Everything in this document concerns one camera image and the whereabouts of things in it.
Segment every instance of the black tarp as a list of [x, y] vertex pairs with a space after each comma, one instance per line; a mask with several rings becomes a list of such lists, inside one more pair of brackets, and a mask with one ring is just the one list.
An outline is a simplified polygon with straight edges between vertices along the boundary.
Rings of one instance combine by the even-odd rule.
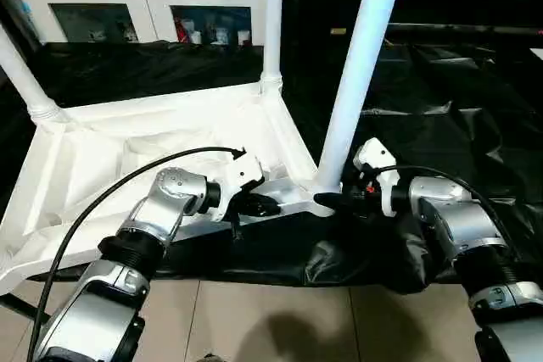
[[[345, 50], [299, 50], [283, 61], [283, 97], [316, 161]], [[69, 107], [257, 81], [261, 49], [49, 44], [31, 67], [47, 93]], [[495, 200], [523, 261], [543, 265], [542, 68], [526, 47], [389, 43], [351, 153], [377, 136], [401, 163], [459, 175]], [[3, 89], [3, 95], [5, 205], [33, 126], [14, 90]], [[298, 214], [238, 228], [235, 239], [224, 231], [177, 242], [159, 277], [291, 286], [381, 283], [416, 292], [450, 278], [441, 265], [409, 214], [393, 220]]]

